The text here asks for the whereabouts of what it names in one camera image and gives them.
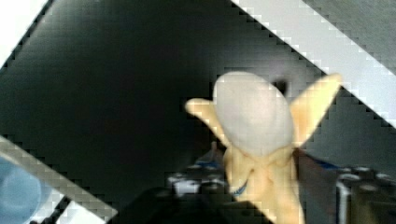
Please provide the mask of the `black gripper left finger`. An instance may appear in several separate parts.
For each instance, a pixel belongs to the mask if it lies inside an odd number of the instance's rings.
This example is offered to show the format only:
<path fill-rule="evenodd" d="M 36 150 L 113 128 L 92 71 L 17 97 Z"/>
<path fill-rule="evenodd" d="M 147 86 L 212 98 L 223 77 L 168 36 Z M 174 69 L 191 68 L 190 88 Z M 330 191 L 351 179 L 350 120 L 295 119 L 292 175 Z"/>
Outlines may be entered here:
<path fill-rule="evenodd" d="M 185 169 L 166 176 L 165 185 L 143 191 L 108 224 L 273 224 L 250 202 L 238 202 L 224 173 L 225 148 L 211 148 Z"/>

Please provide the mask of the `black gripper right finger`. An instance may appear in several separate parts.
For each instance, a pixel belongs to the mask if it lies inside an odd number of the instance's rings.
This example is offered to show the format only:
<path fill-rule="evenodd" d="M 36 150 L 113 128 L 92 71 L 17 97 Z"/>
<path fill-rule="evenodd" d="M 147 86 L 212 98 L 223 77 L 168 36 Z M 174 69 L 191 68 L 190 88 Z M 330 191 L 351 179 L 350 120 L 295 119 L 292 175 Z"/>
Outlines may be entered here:
<path fill-rule="evenodd" d="M 329 215 L 329 224 L 395 224 L 395 180 L 365 166 L 336 166 L 296 148 L 300 186 Z"/>

